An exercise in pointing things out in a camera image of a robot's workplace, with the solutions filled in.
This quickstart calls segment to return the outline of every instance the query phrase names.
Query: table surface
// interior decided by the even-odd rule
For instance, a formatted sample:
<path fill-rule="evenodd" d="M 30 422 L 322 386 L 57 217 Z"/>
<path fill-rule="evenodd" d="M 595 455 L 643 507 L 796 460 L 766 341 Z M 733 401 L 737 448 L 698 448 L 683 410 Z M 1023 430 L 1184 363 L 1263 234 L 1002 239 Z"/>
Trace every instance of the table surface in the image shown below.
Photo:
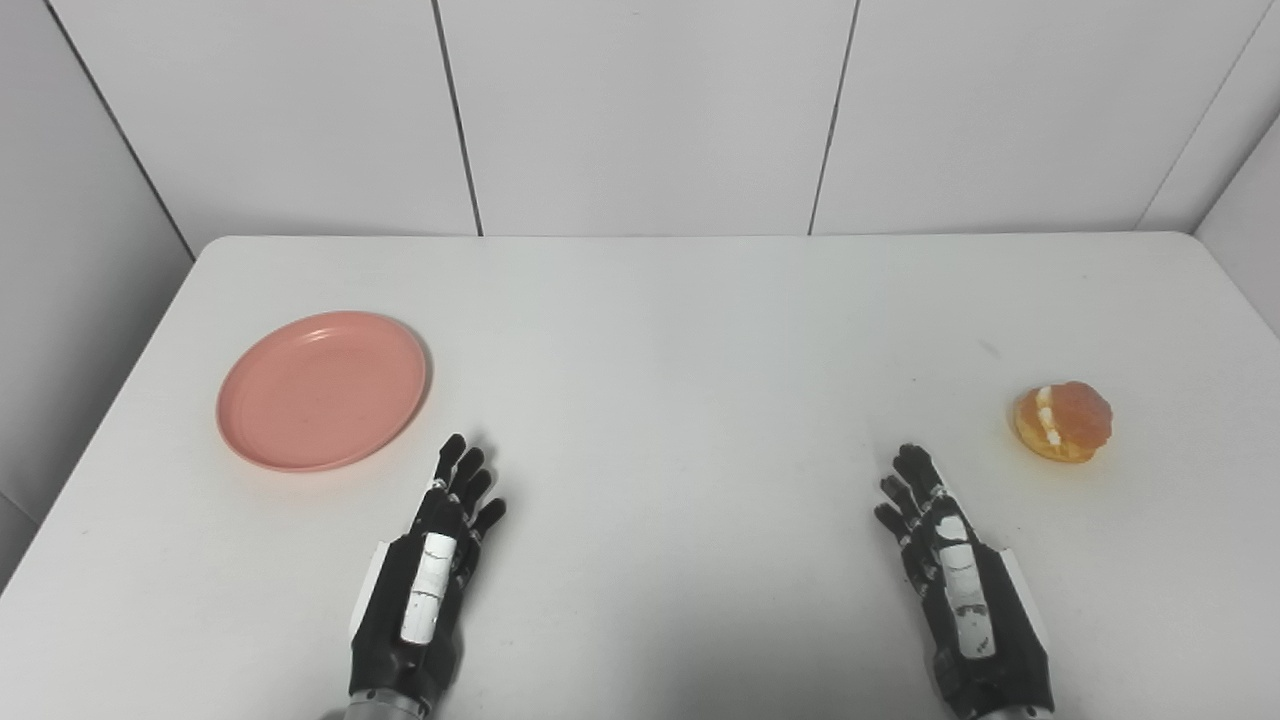
<path fill-rule="evenodd" d="M 237 459 L 223 377 L 334 309 L 420 333 L 424 410 L 346 469 Z M 1007 423 L 1070 378 L 1116 413 L 1083 466 Z M 5 714 L 333 717 L 369 556 L 454 430 L 511 511 L 445 717 L 947 717 L 870 512 L 904 441 L 1016 550 L 1060 716 L 1280 698 L 1280 342 L 1193 238 L 228 238 L 0 597 Z"/>

